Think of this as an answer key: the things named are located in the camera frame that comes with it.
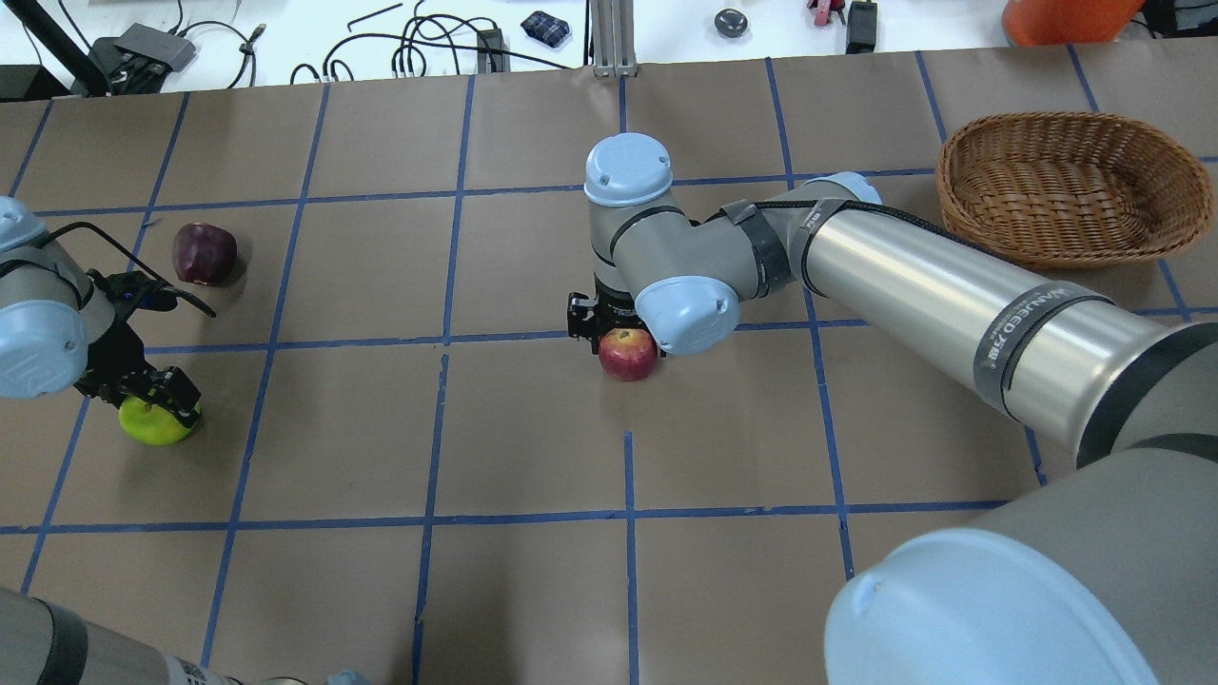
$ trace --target robotic arm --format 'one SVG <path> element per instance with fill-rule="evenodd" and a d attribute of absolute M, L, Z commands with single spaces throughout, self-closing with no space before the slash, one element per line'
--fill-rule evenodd
<path fill-rule="evenodd" d="M 831 683 L 1218 673 L 1218 324 L 1169 329 L 983 254 L 879 205 L 859 174 L 695 224 L 646 135 L 603 140 L 586 171 L 596 297 L 572 293 L 568 322 L 593 352 L 630 325 L 664 352 L 702 352 L 741 302 L 798 279 L 1088 467 L 854 578 L 826 626 Z"/>
<path fill-rule="evenodd" d="M 57 243 L 78 228 L 96 232 L 147 274 L 83 271 Z M 79 222 L 51 234 L 24 205 L 0 197 L 0 396 L 29 399 L 74 385 L 114 406 L 139 397 L 194 428 L 199 389 L 177 367 L 149 364 L 127 323 L 136 310 L 169 311 L 179 299 L 216 316 L 97 227 Z"/>

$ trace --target brown basket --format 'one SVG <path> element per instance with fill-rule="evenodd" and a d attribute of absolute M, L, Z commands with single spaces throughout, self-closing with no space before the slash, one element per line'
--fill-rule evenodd
<path fill-rule="evenodd" d="M 1196 157 L 1113 115 L 977 119 L 943 146 L 937 182 L 948 230 L 1033 268 L 1155 260 L 1213 225 Z"/>

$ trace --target apple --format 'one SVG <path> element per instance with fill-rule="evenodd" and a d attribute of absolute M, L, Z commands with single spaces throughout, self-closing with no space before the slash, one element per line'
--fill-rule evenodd
<path fill-rule="evenodd" d="M 119 405 L 118 425 L 132 438 L 153 447 L 173 445 L 192 430 L 178 423 L 169 410 L 150 405 L 135 395 L 128 395 Z"/>
<path fill-rule="evenodd" d="M 600 338 L 600 368 L 618 380 L 642 380 L 652 374 L 659 350 L 641 328 L 615 328 Z"/>
<path fill-rule="evenodd" d="M 219 285 L 236 266 L 236 239 L 209 223 L 188 223 L 173 236 L 173 271 L 178 279 Z"/>

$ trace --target red apple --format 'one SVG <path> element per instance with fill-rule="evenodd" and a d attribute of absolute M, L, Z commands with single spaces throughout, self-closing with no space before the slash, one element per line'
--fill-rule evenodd
<path fill-rule="evenodd" d="M 188 223 L 173 238 L 173 271 L 180 280 L 219 285 L 236 266 L 236 239 L 209 223 Z"/>
<path fill-rule="evenodd" d="M 652 374 L 659 350 L 641 328 L 615 328 L 600 338 L 600 368 L 618 380 L 642 380 Z"/>

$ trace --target metal post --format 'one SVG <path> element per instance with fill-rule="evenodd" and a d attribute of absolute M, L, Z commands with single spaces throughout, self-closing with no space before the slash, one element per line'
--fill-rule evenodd
<path fill-rule="evenodd" d="M 63 33 L 37 0 L 4 0 L 26 28 L 84 85 L 90 96 L 110 94 L 106 74 Z"/>
<path fill-rule="evenodd" d="M 600 77 L 635 76 L 635 1 L 592 1 L 592 71 Z"/>

